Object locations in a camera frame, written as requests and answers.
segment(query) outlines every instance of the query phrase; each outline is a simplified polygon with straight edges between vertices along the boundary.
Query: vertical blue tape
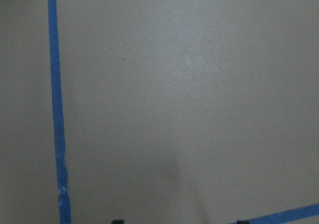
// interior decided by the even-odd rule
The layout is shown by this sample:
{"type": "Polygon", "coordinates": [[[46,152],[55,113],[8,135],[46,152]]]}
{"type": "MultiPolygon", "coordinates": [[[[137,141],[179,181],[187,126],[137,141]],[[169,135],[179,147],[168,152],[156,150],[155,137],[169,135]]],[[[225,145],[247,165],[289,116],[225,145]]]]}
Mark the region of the vertical blue tape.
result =
{"type": "Polygon", "coordinates": [[[297,221],[300,219],[314,217],[317,215],[319,215],[319,204],[314,204],[281,213],[275,213],[259,218],[253,218],[247,221],[249,221],[250,224],[283,224],[297,221]]]}
{"type": "Polygon", "coordinates": [[[58,205],[60,211],[60,223],[71,224],[70,198],[67,192],[68,172],[65,163],[65,137],[56,10],[56,0],[48,0],[54,146],[59,189],[58,205]]]}

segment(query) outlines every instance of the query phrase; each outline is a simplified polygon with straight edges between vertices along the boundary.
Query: diagonal blue tape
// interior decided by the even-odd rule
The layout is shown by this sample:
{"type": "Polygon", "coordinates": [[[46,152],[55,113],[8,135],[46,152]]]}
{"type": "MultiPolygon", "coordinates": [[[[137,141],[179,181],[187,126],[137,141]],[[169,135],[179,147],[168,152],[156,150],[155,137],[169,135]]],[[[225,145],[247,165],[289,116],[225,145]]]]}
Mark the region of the diagonal blue tape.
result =
{"type": "Polygon", "coordinates": [[[52,109],[56,172],[59,189],[60,223],[71,224],[70,198],[67,192],[68,172],[65,163],[65,137],[60,77],[59,40],[57,27],[56,0],[48,0],[50,63],[52,85],[52,109]]]}
{"type": "Polygon", "coordinates": [[[289,211],[253,218],[250,224],[283,224],[319,215],[319,204],[314,204],[289,211]]]}

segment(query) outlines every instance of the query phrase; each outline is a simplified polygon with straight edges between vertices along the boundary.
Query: concrete floor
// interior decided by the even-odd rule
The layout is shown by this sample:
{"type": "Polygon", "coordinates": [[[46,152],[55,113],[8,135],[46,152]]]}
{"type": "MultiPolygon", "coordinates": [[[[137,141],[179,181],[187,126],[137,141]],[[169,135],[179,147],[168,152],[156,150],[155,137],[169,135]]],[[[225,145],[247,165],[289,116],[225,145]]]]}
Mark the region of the concrete floor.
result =
{"type": "MultiPolygon", "coordinates": [[[[74,224],[319,202],[318,0],[58,0],[58,16],[74,224]]],[[[47,0],[0,0],[0,19],[0,223],[56,224],[47,0]]]]}

